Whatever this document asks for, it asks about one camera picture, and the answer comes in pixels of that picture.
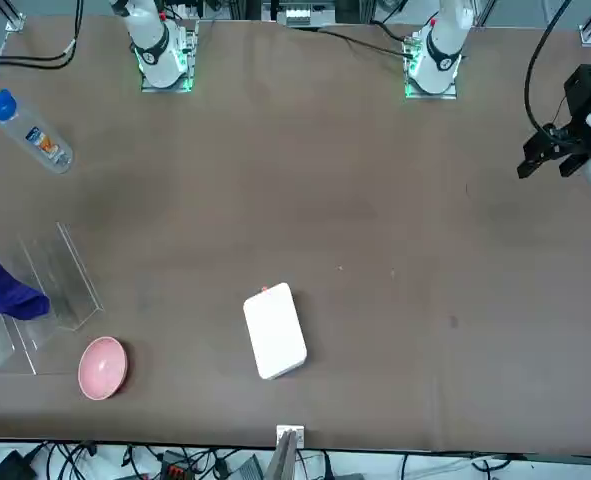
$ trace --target bottle label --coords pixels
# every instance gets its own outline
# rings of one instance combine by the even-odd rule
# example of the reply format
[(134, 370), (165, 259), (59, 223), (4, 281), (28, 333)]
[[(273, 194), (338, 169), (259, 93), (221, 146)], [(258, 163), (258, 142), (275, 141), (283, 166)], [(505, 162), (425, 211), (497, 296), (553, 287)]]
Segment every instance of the bottle label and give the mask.
[(53, 164), (63, 166), (70, 162), (66, 152), (59, 145), (53, 143), (50, 137), (39, 128), (31, 128), (28, 135), (26, 135), (26, 140), (44, 153)]

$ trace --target white container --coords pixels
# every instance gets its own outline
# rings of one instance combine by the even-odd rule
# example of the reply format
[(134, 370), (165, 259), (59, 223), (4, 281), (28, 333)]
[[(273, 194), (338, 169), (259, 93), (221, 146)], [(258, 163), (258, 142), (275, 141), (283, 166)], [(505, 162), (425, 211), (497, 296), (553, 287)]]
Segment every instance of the white container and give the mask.
[(271, 380), (304, 363), (306, 344), (288, 284), (246, 300), (244, 315), (260, 377)]
[(28, 110), (6, 89), (0, 91), (0, 125), (48, 170), (65, 173), (73, 164), (73, 150), (53, 127)]

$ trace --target purple cloth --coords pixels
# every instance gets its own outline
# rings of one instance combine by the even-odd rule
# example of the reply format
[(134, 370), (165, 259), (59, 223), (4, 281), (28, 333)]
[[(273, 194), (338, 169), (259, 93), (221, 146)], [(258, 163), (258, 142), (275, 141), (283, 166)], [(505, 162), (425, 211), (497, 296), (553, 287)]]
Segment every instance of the purple cloth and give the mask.
[(18, 320), (32, 320), (49, 309), (48, 297), (18, 282), (0, 265), (0, 313)]

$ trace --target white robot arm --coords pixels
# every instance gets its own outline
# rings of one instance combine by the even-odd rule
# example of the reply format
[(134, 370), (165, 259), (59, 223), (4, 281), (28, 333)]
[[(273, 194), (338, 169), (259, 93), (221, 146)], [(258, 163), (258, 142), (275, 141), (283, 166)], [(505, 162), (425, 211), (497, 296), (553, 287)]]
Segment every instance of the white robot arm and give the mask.
[(440, 0), (436, 17), (414, 35), (421, 42), (421, 52), (409, 77), (422, 91), (438, 95), (454, 82), (474, 18), (471, 0)]
[(189, 68), (186, 29), (162, 21), (154, 0), (109, 0), (124, 19), (146, 80), (155, 88), (173, 85)]

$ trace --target clear acrylic stand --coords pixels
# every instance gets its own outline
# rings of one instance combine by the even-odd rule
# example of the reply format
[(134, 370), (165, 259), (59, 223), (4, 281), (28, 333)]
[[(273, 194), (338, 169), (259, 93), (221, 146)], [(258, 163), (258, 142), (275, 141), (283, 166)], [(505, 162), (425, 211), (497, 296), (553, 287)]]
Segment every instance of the clear acrylic stand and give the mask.
[(51, 301), (49, 313), (33, 320), (0, 315), (0, 373), (74, 372), (83, 349), (75, 331), (103, 309), (66, 226), (57, 223), (38, 239), (18, 237), (0, 263)]

